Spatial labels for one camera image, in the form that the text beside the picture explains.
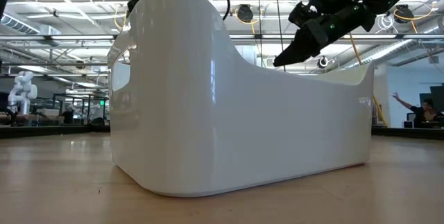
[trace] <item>wall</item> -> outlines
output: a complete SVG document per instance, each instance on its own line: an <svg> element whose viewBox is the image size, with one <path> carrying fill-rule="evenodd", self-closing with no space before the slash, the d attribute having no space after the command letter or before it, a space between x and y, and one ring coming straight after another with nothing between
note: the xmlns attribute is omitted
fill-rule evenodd
<svg viewBox="0 0 444 224"><path fill-rule="evenodd" d="M400 98L412 105L420 106L420 93L430 93L431 86L444 83L442 74L432 64L426 66L388 67L386 72L389 94L397 92ZM406 120L408 109L391 96L388 97L389 115L392 128L401 128Z"/></svg>

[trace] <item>white humanoid robot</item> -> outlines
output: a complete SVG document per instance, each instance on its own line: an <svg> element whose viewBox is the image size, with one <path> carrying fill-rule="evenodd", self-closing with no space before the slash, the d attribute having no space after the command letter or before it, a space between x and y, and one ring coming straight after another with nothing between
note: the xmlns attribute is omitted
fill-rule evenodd
<svg viewBox="0 0 444 224"><path fill-rule="evenodd" d="M87 107L85 109L83 109L83 119L87 120L87 121L91 121L92 119L98 118L98 117L103 117L103 113L101 113L100 111L101 106L99 104L91 104L91 106L89 107L89 119L87 120L87 116L88 116L88 109Z"/></svg>
<svg viewBox="0 0 444 224"><path fill-rule="evenodd" d="M20 114L29 114L30 100L37 98L37 86L33 85L31 80L34 73L31 71L20 71L14 79L14 88L8 96L8 108L16 113L17 103L20 103Z"/></svg>

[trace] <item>ceiling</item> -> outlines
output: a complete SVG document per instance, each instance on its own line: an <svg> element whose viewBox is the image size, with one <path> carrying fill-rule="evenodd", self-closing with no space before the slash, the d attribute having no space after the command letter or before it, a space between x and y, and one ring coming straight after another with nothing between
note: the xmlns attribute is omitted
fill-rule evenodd
<svg viewBox="0 0 444 224"><path fill-rule="evenodd" d="M6 7L6 13L14 15L14 17L33 25L47 25L59 31L61 35L116 35L120 31L120 26L124 23L126 13L126 3L129 0L9 0ZM223 14L226 9L225 0L210 0L214 7ZM293 35L297 27L290 24L287 20L289 13L299 1L307 0L279 0L279 8L276 0L262 0L259 5L258 0L232 0L231 11L235 12L241 4L248 4L252 8L255 17L259 16L259 9L262 12L262 23L254 24L255 33L263 34L290 34ZM413 11L415 17L422 15L429 16L415 21L418 31L425 31L428 22L436 20L441 11L444 10L444 2L441 0L401 0L399 3L407 4ZM411 24L391 23L390 17L384 18L379 16L370 33L413 33ZM225 25L230 34L252 34L253 30L250 24L241 23L235 16L228 17ZM364 29L358 28L352 32L353 34L366 33ZM2 35L18 35L22 34L11 28L0 26L0 34ZM111 45L111 41L95 42L94 44ZM17 45L36 45L38 43L21 43L9 42L13 46ZM106 62L107 48L95 49L54 49L52 54L49 49L42 47L43 50L25 49L37 55L42 60L52 60L52 56L60 56L59 62L76 62L84 60L85 62ZM372 48L378 47L376 44L360 44L359 51L364 53ZM273 58L282 51L281 44L265 44L262 47L262 57ZM321 55L330 59L335 59L337 64L345 64L354 58L351 55L352 49L350 44L332 44L321 51ZM307 70L310 72L317 68L316 59L304 64L294 64L287 67L287 70ZM69 67L62 72L67 73L89 73L100 74L100 71L87 69L79 71L75 67ZM103 78L101 83L105 86L106 79Z"/></svg>

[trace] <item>fluorescent light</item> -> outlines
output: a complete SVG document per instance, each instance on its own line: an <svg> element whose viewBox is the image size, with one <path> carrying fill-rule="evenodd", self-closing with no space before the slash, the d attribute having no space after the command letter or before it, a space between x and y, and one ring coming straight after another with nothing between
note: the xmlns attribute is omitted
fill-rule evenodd
<svg viewBox="0 0 444 224"><path fill-rule="evenodd" d="M35 71L35 72L41 72L41 73L43 73L43 72L49 72L49 70L48 69L45 69L45 68L41 68L41 67L38 67L38 66L31 66L31 65L20 65L20 66L18 66L19 68L21 68L21 69L27 69L27 70L29 70L29 71Z"/></svg>
<svg viewBox="0 0 444 224"><path fill-rule="evenodd" d="M19 74L0 74L0 75L4 75L4 76L19 76ZM36 76L43 76L43 74L34 74L34 77Z"/></svg>
<svg viewBox="0 0 444 224"><path fill-rule="evenodd" d="M9 40L9 41L22 41L22 40L44 40L43 36L0 36L0 40Z"/></svg>
<svg viewBox="0 0 444 224"><path fill-rule="evenodd" d="M108 74L86 74L86 76L98 77L98 76L108 76Z"/></svg>
<svg viewBox="0 0 444 224"><path fill-rule="evenodd" d="M396 35L395 34L357 34L357 35L352 35L354 39L357 40L362 40L362 39L391 39L391 38L395 38ZM344 35L342 37L343 39L350 39L349 35Z"/></svg>
<svg viewBox="0 0 444 224"><path fill-rule="evenodd" d="M435 30L438 30L438 29L439 29L439 26L435 26L432 29L429 29L429 30L425 31L424 33L431 33L432 31L435 31Z"/></svg>
<svg viewBox="0 0 444 224"><path fill-rule="evenodd" d="M63 35L52 36L53 40L113 40L113 35Z"/></svg>
<svg viewBox="0 0 444 224"><path fill-rule="evenodd" d="M294 38L294 35L264 34L264 35L262 35L262 37L264 39L280 39L282 37L282 39L284 39L284 40L292 40Z"/></svg>
<svg viewBox="0 0 444 224"><path fill-rule="evenodd" d="M54 15L45 14L45 15L31 15L31 16L27 16L28 19L41 19L41 18L45 18L45 17L54 17Z"/></svg>
<svg viewBox="0 0 444 224"><path fill-rule="evenodd" d="M72 81L69 81L69 80L64 79L64 78L54 77L54 79L59 80L60 82L64 82L64 83L72 83Z"/></svg>
<svg viewBox="0 0 444 224"><path fill-rule="evenodd" d="M299 76L317 76L319 74L296 74L296 75L299 75Z"/></svg>
<svg viewBox="0 0 444 224"><path fill-rule="evenodd" d="M107 92L108 91L108 89L74 89L74 90L72 90L72 89L67 89L67 92L69 92L69 91L75 91L75 92L97 92L97 91L100 91L100 92Z"/></svg>
<svg viewBox="0 0 444 224"><path fill-rule="evenodd" d="M254 39L255 38L255 36L253 34L251 34L251 35L236 34L236 35L230 35L230 37L232 39Z"/></svg>
<svg viewBox="0 0 444 224"><path fill-rule="evenodd" d="M82 76L82 74L48 74L47 76L68 77L68 76Z"/></svg>
<svg viewBox="0 0 444 224"><path fill-rule="evenodd" d="M77 91L68 91L68 94L79 94L79 95L92 95L91 92L77 92Z"/></svg>
<svg viewBox="0 0 444 224"><path fill-rule="evenodd" d="M444 39L443 34L411 34L404 35L406 39Z"/></svg>
<svg viewBox="0 0 444 224"><path fill-rule="evenodd" d="M78 85L84 86L84 87L90 87L90 88L97 88L101 87L100 85L96 85L94 83L76 83Z"/></svg>

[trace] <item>raised arm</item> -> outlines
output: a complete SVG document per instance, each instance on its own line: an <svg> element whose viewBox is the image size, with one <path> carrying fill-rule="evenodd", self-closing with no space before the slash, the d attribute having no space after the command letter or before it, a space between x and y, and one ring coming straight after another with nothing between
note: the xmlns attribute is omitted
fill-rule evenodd
<svg viewBox="0 0 444 224"><path fill-rule="evenodd" d="M412 105L411 105L410 103L407 103L407 102L403 101L403 100L398 96L398 93L397 93L397 92L393 93L392 97L393 97L394 99L396 99L396 101L400 102L400 103L401 103L404 107L406 107L407 109L409 109L409 110L411 109Z"/></svg>

